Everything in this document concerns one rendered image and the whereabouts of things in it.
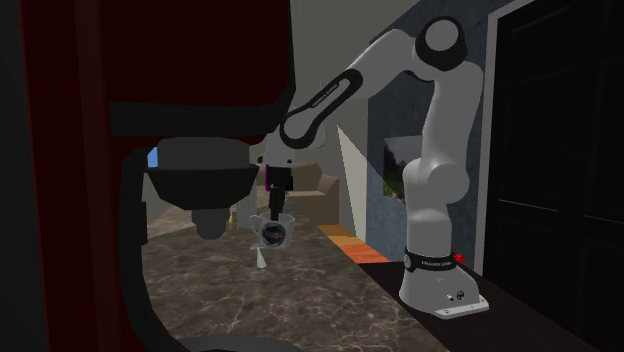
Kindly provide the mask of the landscape wall picture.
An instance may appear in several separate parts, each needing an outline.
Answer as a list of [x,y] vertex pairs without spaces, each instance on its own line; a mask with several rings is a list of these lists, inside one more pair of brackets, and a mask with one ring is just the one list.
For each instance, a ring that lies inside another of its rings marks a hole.
[[401,136],[384,140],[383,194],[405,201],[403,170],[408,163],[421,157],[422,136]]

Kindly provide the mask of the dark robot stand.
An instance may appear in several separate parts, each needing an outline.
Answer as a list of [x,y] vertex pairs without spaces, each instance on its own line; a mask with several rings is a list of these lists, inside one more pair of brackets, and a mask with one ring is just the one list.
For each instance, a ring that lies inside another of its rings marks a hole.
[[450,352],[599,352],[471,269],[489,309],[443,320],[404,309]]

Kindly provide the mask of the dark door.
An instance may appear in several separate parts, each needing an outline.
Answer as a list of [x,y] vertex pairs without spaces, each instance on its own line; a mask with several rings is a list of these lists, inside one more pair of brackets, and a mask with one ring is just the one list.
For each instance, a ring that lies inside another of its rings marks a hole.
[[484,276],[624,352],[624,0],[496,21]]

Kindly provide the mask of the dark red coffee machine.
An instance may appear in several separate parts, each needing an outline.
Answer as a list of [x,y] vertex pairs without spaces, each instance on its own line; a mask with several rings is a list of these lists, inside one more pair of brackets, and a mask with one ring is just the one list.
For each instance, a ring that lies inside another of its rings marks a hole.
[[143,182],[208,236],[295,93],[289,0],[18,0],[48,352],[302,352],[176,339],[143,278]]

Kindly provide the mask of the white mug with dark print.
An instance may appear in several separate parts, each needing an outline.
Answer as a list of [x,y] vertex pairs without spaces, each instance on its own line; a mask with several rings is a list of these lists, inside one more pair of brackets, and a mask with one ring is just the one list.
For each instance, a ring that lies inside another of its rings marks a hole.
[[249,218],[251,229],[257,237],[257,244],[263,249],[287,249],[290,246],[295,218],[280,213],[277,220],[271,218],[271,212],[252,215]]

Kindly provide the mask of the beige sofa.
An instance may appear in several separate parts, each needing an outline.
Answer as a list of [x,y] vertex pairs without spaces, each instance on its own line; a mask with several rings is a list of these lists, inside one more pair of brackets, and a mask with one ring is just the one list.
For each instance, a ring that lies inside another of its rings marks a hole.
[[[264,186],[265,164],[260,166],[257,182]],[[304,163],[292,167],[294,186],[292,191],[272,188],[269,192],[269,211],[273,220],[284,212],[289,200],[317,225],[339,223],[340,179],[324,174],[318,164]]]

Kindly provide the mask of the white small kitchen tool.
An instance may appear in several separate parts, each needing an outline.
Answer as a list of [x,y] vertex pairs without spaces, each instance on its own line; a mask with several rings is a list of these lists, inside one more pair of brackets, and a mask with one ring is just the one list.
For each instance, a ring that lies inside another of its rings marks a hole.
[[264,258],[264,255],[262,253],[262,246],[259,245],[258,243],[253,244],[250,247],[251,250],[253,250],[256,253],[256,266],[259,269],[264,269],[267,267],[267,263],[266,260]]

